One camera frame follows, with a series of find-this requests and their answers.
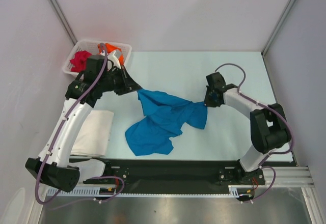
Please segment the blue t-shirt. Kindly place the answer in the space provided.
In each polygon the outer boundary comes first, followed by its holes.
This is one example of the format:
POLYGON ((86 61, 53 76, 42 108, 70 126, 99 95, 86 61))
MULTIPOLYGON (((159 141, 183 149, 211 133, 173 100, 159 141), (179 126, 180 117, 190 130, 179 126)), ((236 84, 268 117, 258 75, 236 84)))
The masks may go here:
POLYGON ((205 129, 208 109, 204 102, 192 102, 161 91, 137 91, 144 118, 125 132, 135 156, 168 155, 174 149, 170 138, 183 134, 183 124, 205 129))

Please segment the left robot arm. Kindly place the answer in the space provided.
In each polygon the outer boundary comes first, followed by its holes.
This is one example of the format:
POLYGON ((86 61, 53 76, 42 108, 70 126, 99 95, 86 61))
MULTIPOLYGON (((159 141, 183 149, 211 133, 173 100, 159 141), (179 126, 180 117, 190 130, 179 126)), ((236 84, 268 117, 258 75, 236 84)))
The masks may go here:
POLYGON ((62 113, 48 142, 36 158, 28 158, 25 163, 36 179, 35 193, 39 192, 40 184, 70 192, 79 182, 92 178, 109 182, 113 171, 106 167, 104 160, 91 158, 70 163, 71 151, 85 119, 103 93, 121 96, 139 89, 141 86, 113 52, 89 56, 85 71, 67 88, 62 113))

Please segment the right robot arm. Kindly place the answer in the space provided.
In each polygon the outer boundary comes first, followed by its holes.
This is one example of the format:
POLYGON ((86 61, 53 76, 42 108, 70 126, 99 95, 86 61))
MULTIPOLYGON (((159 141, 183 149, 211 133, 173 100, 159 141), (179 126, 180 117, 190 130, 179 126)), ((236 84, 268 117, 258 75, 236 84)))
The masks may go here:
POLYGON ((207 86, 204 104, 207 107, 231 107, 250 121, 252 145, 237 161, 235 179, 241 184, 252 180, 262 164, 292 139, 283 107, 264 104, 242 93, 238 86, 226 84, 224 77, 215 72, 206 76, 207 86))

